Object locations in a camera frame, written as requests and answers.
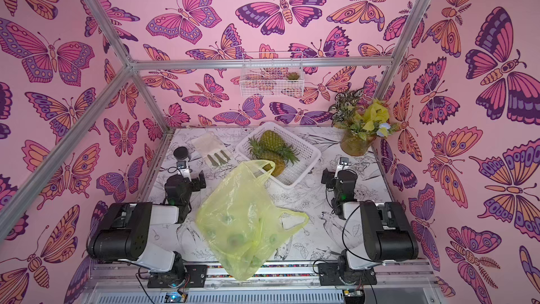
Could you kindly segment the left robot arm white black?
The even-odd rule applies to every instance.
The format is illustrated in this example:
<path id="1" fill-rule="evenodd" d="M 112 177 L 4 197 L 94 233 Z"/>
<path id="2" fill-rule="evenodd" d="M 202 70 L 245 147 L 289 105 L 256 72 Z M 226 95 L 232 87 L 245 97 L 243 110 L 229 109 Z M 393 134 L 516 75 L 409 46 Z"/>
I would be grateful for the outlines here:
<path id="1" fill-rule="evenodd" d="M 192 211 L 192 193 L 205 188 L 203 172 L 194 179 L 176 174 L 165 183 L 164 204 L 112 204 L 90 235 L 87 253 L 94 260 L 128 263 L 148 270 L 150 288 L 188 285 L 193 277 L 181 254 L 151 242 L 149 234 L 154 226 L 181 225 Z"/>

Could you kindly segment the pineapple front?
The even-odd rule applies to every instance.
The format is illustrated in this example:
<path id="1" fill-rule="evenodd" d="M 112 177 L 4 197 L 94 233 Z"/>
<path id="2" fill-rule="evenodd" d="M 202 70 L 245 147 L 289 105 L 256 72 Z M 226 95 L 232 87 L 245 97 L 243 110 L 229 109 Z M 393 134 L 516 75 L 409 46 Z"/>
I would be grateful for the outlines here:
<path id="1" fill-rule="evenodd" d="M 274 163 L 267 164 L 263 167 L 264 170 L 270 171 L 274 169 L 271 173 L 273 177 L 280 176 L 285 170 L 286 164 L 285 160 L 278 154 L 273 151 L 265 149 L 256 138 L 252 137 L 248 140 L 250 153 L 252 157 L 256 160 L 268 160 Z"/>

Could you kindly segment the yellow-green plastic bag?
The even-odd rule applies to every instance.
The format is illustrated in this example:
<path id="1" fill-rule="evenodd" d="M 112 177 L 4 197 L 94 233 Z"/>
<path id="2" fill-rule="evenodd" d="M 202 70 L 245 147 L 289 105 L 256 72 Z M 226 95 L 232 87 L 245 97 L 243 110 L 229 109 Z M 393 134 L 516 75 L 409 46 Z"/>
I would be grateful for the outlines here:
<path id="1" fill-rule="evenodd" d="M 195 223 L 210 250 L 237 281 L 257 273 L 309 222 L 309 215 L 275 206 L 265 183 L 276 164 L 239 163 L 202 202 Z"/>

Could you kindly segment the pineapple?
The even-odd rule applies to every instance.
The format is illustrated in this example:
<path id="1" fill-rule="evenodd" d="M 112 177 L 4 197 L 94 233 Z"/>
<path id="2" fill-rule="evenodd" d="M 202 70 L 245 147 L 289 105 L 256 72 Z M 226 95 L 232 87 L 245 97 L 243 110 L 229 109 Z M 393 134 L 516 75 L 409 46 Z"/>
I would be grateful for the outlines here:
<path id="1" fill-rule="evenodd" d="M 285 170 L 286 164 L 285 160 L 278 154 L 273 151 L 265 149 L 256 138 L 252 137 L 248 140 L 250 153 L 252 157 L 256 160 L 268 160 L 274 163 L 267 164 L 263 167 L 264 170 L 270 171 L 274 169 L 271 173 L 273 177 L 280 176 Z"/>
<path id="2" fill-rule="evenodd" d="M 265 149 L 278 153 L 286 163 L 295 164 L 300 161 L 295 149 L 285 143 L 284 139 L 274 131 L 265 131 L 260 137 L 259 142 Z"/>

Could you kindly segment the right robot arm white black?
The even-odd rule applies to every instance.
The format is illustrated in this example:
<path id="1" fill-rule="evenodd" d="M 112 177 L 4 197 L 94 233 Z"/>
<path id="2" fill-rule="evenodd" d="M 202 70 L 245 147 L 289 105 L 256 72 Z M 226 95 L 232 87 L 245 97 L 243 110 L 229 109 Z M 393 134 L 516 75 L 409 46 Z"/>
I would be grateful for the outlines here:
<path id="1" fill-rule="evenodd" d="M 418 244 L 402 206 L 396 202 L 357 201 L 354 193 L 357 179 L 357 173 L 350 169 L 335 172 L 326 169 L 321 177 L 321 183 L 333 193 L 330 203 L 333 213 L 346 224 L 359 225 L 360 235 L 359 245 L 350 248 L 346 242 L 347 225 L 343 225 L 344 251 L 336 262 L 313 264 L 322 286 L 373 286 L 378 283 L 376 266 L 415 260 L 419 256 Z"/>

